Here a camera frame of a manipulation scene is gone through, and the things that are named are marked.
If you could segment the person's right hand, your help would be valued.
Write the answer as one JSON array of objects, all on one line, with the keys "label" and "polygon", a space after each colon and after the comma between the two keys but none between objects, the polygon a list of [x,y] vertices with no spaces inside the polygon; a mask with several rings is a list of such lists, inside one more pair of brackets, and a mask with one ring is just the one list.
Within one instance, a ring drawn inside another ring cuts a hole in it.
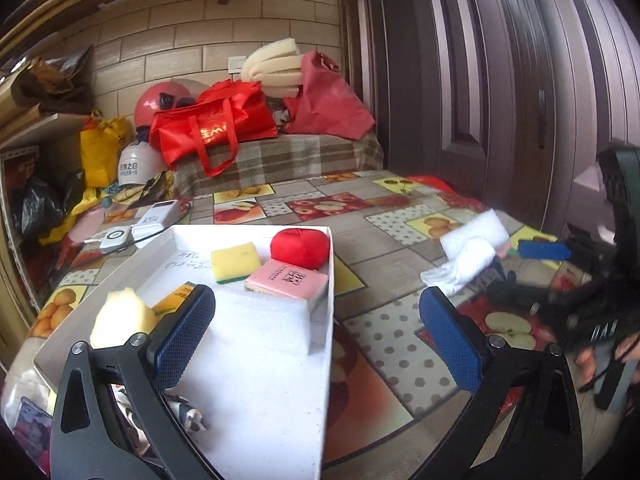
[{"label": "person's right hand", "polygon": [[597,381],[597,376],[604,371],[605,365],[613,361],[639,363],[639,333],[633,333],[626,337],[608,358],[598,358],[595,348],[582,349],[575,359],[575,364],[578,366],[582,378],[578,391],[586,392],[592,389]]}]

